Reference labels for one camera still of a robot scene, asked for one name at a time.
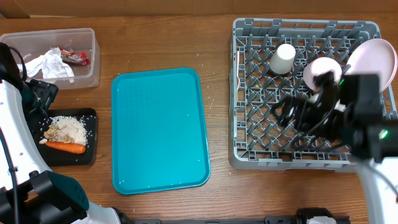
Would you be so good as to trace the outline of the red snack wrapper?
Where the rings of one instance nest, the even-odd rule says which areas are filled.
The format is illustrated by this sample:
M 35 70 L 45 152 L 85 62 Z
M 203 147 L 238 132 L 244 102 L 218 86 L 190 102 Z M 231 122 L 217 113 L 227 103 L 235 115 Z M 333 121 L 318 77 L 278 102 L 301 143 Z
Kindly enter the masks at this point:
M 60 48 L 62 61 L 69 65 L 90 65 L 91 62 L 87 55 L 82 52 L 76 54 L 75 52 L 69 52 L 65 49 Z

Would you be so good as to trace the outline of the orange carrot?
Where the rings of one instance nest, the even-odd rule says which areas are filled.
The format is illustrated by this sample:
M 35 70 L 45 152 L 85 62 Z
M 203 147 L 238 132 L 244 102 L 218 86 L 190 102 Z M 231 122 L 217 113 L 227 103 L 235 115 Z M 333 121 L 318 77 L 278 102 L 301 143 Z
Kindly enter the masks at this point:
M 86 151 L 85 145 L 77 143 L 64 143 L 64 142 L 50 142 L 45 143 L 46 146 L 58 149 L 65 152 L 70 152 L 73 154 L 83 154 Z

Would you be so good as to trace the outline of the white paper cup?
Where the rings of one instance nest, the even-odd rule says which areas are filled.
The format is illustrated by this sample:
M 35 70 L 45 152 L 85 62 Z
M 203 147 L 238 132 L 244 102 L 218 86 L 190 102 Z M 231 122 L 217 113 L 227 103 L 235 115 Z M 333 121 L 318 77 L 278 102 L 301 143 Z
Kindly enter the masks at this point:
M 276 74 L 288 73 L 294 64 L 295 48 L 290 44 L 281 44 L 269 62 L 270 69 Z

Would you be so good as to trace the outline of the pink bowl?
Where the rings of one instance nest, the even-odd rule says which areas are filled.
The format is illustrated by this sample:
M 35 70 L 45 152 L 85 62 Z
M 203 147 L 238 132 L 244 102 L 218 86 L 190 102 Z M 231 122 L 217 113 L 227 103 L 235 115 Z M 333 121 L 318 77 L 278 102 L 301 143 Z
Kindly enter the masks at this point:
M 333 72 L 334 81 L 336 83 L 341 80 L 342 69 L 339 63 L 329 57 L 320 57 L 308 64 L 303 71 L 303 80 L 309 89 L 318 91 L 318 87 L 315 86 L 313 78 L 326 72 Z

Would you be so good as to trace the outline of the pink round plate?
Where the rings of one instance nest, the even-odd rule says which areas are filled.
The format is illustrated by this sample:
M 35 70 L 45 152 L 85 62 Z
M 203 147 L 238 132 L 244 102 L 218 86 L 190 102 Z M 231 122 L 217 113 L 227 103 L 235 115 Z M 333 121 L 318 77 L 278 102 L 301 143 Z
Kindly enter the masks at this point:
M 372 75 L 379 77 L 379 90 L 384 91 L 393 81 L 397 71 L 397 53 L 384 39 L 370 39 L 359 45 L 351 54 L 345 75 Z

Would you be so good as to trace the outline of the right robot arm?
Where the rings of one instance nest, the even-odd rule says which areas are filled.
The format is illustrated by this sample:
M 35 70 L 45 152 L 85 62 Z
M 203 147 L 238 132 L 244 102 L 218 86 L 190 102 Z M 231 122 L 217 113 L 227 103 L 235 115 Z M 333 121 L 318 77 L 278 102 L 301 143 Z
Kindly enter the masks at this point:
M 314 101 L 286 96 L 271 108 L 279 125 L 293 122 L 296 140 L 315 136 L 349 147 L 365 193 L 370 223 L 397 223 L 397 120 L 387 119 L 376 74 L 313 78 Z

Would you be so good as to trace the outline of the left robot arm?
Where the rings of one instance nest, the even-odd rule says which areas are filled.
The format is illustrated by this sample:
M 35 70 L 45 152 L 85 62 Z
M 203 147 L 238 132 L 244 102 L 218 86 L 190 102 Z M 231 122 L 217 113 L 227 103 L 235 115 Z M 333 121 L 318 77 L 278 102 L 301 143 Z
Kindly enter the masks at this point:
M 1 44 L 1 223 L 130 223 L 117 208 L 89 201 L 77 180 L 46 164 L 34 135 L 58 87 L 27 81 L 16 54 Z

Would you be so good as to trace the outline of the white napkin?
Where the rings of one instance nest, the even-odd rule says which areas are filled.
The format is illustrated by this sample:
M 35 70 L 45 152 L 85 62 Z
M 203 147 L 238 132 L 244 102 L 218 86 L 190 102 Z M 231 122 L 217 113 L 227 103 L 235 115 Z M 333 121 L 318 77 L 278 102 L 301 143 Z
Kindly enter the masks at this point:
M 60 48 L 55 47 L 44 55 L 25 62 L 27 76 L 33 78 L 36 74 L 42 72 L 44 79 L 74 77 L 75 74 L 72 68 L 63 62 L 61 54 Z

